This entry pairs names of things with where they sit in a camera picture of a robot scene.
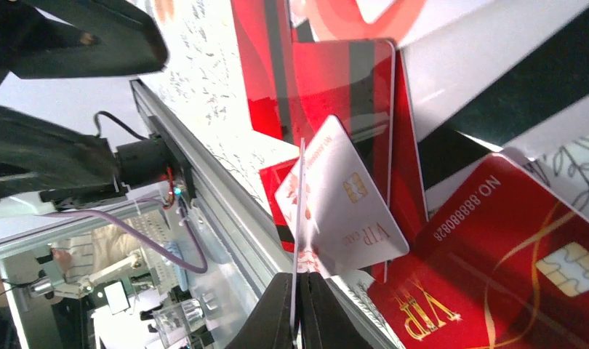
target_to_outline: red wire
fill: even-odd
[[[166,168],[166,172],[168,174],[168,184],[170,186],[170,193],[168,195],[168,204],[164,205],[164,209],[170,209],[175,205],[175,179],[172,175],[172,169],[170,167]]]

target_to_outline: black cylinder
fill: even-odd
[[[117,147],[119,179],[132,189],[164,180],[168,147],[161,138],[141,140]]]

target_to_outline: card chip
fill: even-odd
[[[344,189],[353,204],[367,196],[367,189],[356,172],[344,182]]]
[[[577,242],[539,260],[537,269],[569,297],[589,291],[589,252]]]

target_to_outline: transparent plastic container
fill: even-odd
[[[186,300],[153,312],[165,348],[204,325],[204,314],[198,300]]]

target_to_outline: person's hand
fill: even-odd
[[[53,249],[52,256],[59,262],[61,270],[66,273],[72,266],[72,255],[60,249]]]

